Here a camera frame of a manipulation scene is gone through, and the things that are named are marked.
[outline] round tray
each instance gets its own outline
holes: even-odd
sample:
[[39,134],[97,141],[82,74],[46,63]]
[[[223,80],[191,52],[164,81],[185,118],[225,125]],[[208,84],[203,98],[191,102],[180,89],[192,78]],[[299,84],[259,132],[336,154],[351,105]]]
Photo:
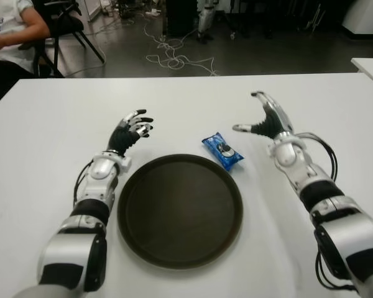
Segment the round tray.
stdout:
[[128,180],[117,219],[132,251],[171,269],[203,266],[234,241],[242,199],[228,173],[206,158],[169,155],[147,163]]

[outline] white shirt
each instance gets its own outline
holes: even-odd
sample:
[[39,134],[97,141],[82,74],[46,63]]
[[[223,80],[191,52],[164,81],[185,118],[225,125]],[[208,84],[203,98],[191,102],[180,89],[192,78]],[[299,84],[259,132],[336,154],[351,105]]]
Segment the white shirt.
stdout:
[[[0,34],[14,33],[26,28],[21,13],[33,7],[31,0],[0,0]],[[0,60],[18,64],[29,72],[33,72],[34,50],[20,51],[19,45],[4,47],[0,50]]]

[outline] blue wrapper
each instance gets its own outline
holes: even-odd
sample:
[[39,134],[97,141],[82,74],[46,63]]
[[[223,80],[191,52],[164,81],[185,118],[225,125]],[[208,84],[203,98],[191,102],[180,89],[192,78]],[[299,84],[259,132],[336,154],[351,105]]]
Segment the blue wrapper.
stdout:
[[225,142],[219,132],[201,142],[209,148],[227,171],[229,171],[235,163],[243,159],[242,155],[233,150]]

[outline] floor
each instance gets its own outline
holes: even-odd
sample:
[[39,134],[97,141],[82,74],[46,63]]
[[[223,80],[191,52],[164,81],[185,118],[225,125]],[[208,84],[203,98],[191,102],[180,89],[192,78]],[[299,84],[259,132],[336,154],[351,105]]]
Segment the floor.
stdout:
[[[165,50],[148,34],[159,38],[161,19],[147,20],[141,15],[133,20],[121,21],[113,17],[98,16],[93,22],[85,22],[85,32],[94,44],[105,52],[107,63],[91,70],[84,68],[101,66],[94,53],[84,50],[73,36],[61,39],[59,69],[72,78],[122,78],[208,76],[211,73],[199,66],[185,65],[180,70],[162,68],[145,59],[146,55],[160,55],[166,59]],[[225,23],[217,22],[212,31],[214,40],[201,45],[195,33],[185,39],[183,48],[176,55],[185,55],[190,60],[214,57],[213,70],[218,75],[272,75],[294,73],[344,73],[355,72],[352,57],[373,58],[373,40],[354,41],[342,33],[307,33],[276,31],[273,39],[265,39],[261,30],[251,32],[250,38],[236,35],[230,39],[230,30]],[[211,61],[202,63],[211,68]]]

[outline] chair leg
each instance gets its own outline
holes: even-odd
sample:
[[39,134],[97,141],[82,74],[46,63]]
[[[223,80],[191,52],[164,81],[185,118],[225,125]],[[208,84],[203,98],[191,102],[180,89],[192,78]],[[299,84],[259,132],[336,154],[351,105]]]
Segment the chair leg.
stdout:
[[49,67],[51,67],[51,69],[53,70],[54,75],[55,75],[56,78],[61,78],[61,79],[64,78],[64,76],[61,74],[61,72],[58,70],[58,68],[55,66],[55,64],[52,63],[52,61],[50,60],[50,58],[47,56],[47,54],[45,52],[42,53],[42,58],[47,63],[47,65]]
[[83,33],[83,31],[79,31],[79,34],[83,39],[86,41],[86,43],[90,46],[90,48],[93,50],[95,55],[101,60],[102,63],[105,62],[104,58],[101,56],[101,54],[97,51],[97,49],[93,46],[93,44],[88,40],[87,36]]
[[35,76],[35,78],[39,78],[40,77],[40,72],[39,72],[39,58],[41,57],[41,53],[38,53],[36,51],[35,53],[35,56],[33,58],[33,74]]
[[86,48],[86,45],[84,42],[77,36],[76,32],[72,32],[73,36],[77,39],[77,41],[83,46],[83,48]]
[[60,48],[60,37],[57,36],[54,39],[55,39],[55,43],[54,43],[54,65],[55,65],[55,68],[58,68],[58,52],[59,52],[59,48]]

